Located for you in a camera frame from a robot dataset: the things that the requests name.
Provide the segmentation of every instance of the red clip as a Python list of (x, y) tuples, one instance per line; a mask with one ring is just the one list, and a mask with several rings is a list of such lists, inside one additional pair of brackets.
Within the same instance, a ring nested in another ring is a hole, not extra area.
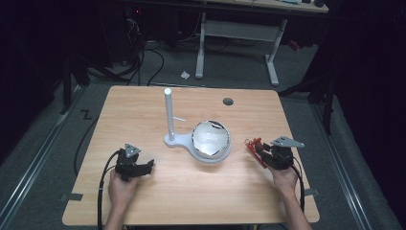
[(248, 139), (245, 140), (245, 146), (248, 147), (248, 149), (251, 152), (251, 155), (254, 156), (254, 158), (258, 161), (258, 163), (260, 165), (263, 166), (264, 169), (268, 168), (265, 164), (265, 162), (262, 161), (262, 159), (260, 158), (260, 156), (255, 152), (255, 146), (257, 146), (258, 148), (263, 149), (263, 145), (260, 142), (260, 137), (259, 138), (254, 138), (253, 140), (249, 141)]
[(290, 48), (292, 48), (295, 51), (298, 51), (301, 49), (301, 46), (296, 41), (293, 41), (293, 40), (290, 40), (289, 43), (287, 43), (287, 45), (290, 46)]

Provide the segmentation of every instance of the small hole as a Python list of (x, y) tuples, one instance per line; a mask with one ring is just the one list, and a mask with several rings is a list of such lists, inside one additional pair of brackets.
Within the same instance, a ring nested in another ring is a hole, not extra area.
[(231, 98), (225, 98), (225, 99), (223, 99), (223, 103), (225, 105), (233, 105), (234, 101)]

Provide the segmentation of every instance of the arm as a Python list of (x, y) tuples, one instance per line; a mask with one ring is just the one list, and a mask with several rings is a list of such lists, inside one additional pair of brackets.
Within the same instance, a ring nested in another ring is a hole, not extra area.
[(268, 169), (274, 176), (274, 184), (281, 196), (289, 229), (311, 229), (295, 195), (295, 187), (298, 180), (296, 173), (291, 168), (282, 171), (274, 170), (271, 167), (268, 167)]
[(122, 181), (115, 170), (110, 173), (108, 194), (111, 200), (111, 209), (104, 230), (119, 230), (123, 228), (126, 209), (135, 194), (135, 188), (140, 177), (134, 177), (129, 182)]

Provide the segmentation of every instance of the desk leg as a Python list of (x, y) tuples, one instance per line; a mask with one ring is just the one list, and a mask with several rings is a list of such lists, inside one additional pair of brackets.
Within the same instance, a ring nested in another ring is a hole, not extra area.
[(203, 68), (204, 68), (204, 38), (206, 33), (206, 13), (202, 12), (202, 22), (200, 26), (200, 47), (199, 53), (197, 54), (196, 63), (196, 75), (197, 79), (203, 79)]
[(281, 39), (283, 36), (284, 28), (286, 27), (286, 23), (287, 23), (287, 20), (284, 19), (281, 23), (281, 26), (279, 27), (279, 29), (277, 31), (277, 35), (276, 35), (276, 38), (274, 41), (274, 47), (271, 51), (271, 54), (265, 56), (266, 66), (268, 67), (269, 78), (271, 79), (271, 84), (274, 86), (279, 85), (278, 76), (277, 76), (277, 73), (275, 71), (275, 66), (274, 66), (274, 58), (278, 51), (278, 47), (281, 43)]

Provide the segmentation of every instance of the gray carpet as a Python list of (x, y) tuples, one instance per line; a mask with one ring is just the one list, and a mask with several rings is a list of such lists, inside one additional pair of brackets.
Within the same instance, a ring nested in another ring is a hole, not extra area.
[[(153, 79), (152, 84), (177, 84), (203, 87), (256, 88), (282, 91), (302, 80), (302, 76), (317, 51), (317, 47), (293, 51), (281, 46), (275, 66), (280, 78), (280, 86), (270, 85), (266, 66), (263, 62), (268, 44), (244, 47), (227, 45), (221, 51), (207, 51), (205, 77), (196, 80), (194, 75), (196, 47), (167, 47), (164, 44), (149, 43), (148, 48), (158, 47), (165, 59), (163, 69)], [(210, 49), (222, 49), (222, 44), (212, 45)], [(161, 58), (145, 51), (145, 60), (141, 68), (141, 85), (161, 66)], [(191, 74), (190, 78), (180, 78), (183, 71)], [(137, 85), (137, 77), (131, 85)], [(64, 195), (72, 191), (75, 183), (74, 157), (80, 139), (100, 114), (108, 89), (117, 84), (106, 79), (93, 78), (85, 88), (77, 103), (72, 107), (66, 122), (52, 145), (51, 152), (38, 177), (27, 193), (23, 202), (13, 216), (9, 229), (96, 229), (96, 227), (65, 226), (61, 218), (66, 207)], [(25, 170), (40, 150), (48, 132), (59, 118), (62, 109), (61, 87), (56, 91), (56, 100), (38, 115), (30, 130), (25, 134), (11, 156), (0, 168), (0, 207), (5, 207)], [(314, 109), (323, 105), (309, 105), (306, 93), (295, 93), (281, 98), (293, 138), (305, 143), (299, 149), (310, 186), (319, 191), (315, 200), (320, 212), (320, 220), (313, 223), (314, 229), (358, 229), (357, 222), (347, 202), (342, 185), (338, 179), (329, 153), (325, 134), (320, 129), (320, 121)], [(85, 119), (84, 110), (88, 110)], [(80, 166), (93, 128), (85, 136), (79, 149), (78, 167)], [(401, 229), (394, 214), (388, 207), (385, 197), (373, 179), (362, 154), (354, 143), (350, 129), (340, 109), (338, 100), (334, 100), (334, 112), (331, 120), (332, 135), (329, 137), (340, 153), (350, 179), (359, 194), (372, 229)], [(263, 225), (261, 229), (283, 229), (278, 224)]]

